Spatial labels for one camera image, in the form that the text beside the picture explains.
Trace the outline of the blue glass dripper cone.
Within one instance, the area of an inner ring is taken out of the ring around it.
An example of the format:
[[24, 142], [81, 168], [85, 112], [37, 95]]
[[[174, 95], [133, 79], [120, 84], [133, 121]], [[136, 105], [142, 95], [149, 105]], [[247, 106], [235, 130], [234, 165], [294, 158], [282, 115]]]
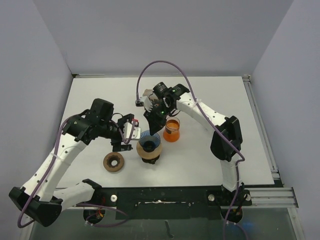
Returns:
[[161, 138], [158, 133], [150, 134], [149, 130], [143, 131], [140, 135], [139, 144], [142, 149], [147, 152], [153, 152], [161, 143]]

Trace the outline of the light wooden ring holder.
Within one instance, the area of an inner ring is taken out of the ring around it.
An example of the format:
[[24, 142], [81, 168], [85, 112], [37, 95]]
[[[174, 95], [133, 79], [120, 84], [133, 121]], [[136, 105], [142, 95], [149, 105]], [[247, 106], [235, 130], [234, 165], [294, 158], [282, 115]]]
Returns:
[[159, 144], [154, 141], [147, 140], [144, 143], [138, 142], [136, 144], [137, 154], [144, 160], [154, 160], [159, 157], [162, 153], [163, 146], [160, 142]]

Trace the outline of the dark green glass dripper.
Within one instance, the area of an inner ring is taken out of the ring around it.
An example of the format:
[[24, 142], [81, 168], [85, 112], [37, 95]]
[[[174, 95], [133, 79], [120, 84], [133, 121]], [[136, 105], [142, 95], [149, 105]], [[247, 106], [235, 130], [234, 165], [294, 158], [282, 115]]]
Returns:
[[146, 158], [141, 158], [141, 159], [144, 163], [154, 165], [159, 158], [160, 158], [160, 155], [151, 159], [146, 159]]

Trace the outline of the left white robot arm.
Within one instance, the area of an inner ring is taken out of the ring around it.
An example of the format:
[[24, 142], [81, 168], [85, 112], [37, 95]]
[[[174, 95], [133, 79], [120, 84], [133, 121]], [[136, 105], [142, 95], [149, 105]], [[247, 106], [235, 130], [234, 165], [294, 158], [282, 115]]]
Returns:
[[21, 187], [13, 187], [9, 198], [20, 210], [17, 226], [25, 228], [22, 218], [44, 227], [54, 223], [62, 211], [88, 202], [100, 203], [101, 185], [84, 179], [75, 186], [58, 190], [57, 185], [76, 157], [97, 138], [109, 139], [114, 152], [130, 151], [130, 141], [141, 136], [139, 121], [129, 113], [114, 122], [113, 103], [96, 98], [89, 109], [68, 117], [60, 126], [52, 151], [35, 174]]

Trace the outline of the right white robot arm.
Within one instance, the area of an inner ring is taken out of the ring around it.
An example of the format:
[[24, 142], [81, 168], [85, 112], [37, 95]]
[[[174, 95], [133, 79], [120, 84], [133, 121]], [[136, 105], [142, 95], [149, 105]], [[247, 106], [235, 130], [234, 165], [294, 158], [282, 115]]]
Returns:
[[237, 188], [241, 183], [237, 168], [239, 161], [235, 155], [240, 154], [243, 138], [237, 117], [227, 117], [216, 112], [180, 83], [167, 87], [160, 82], [145, 95], [138, 97], [136, 104], [144, 107], [143, 115], [151, 134], [164, 128], [167, 117], [174, 110], [187, 114], [211, 132], [210, 150], [220, 160], [222, 170], [222, 186], [225, 188], [222, 192], [223, 200], [230, 205], [239, 201], [241, 193]]

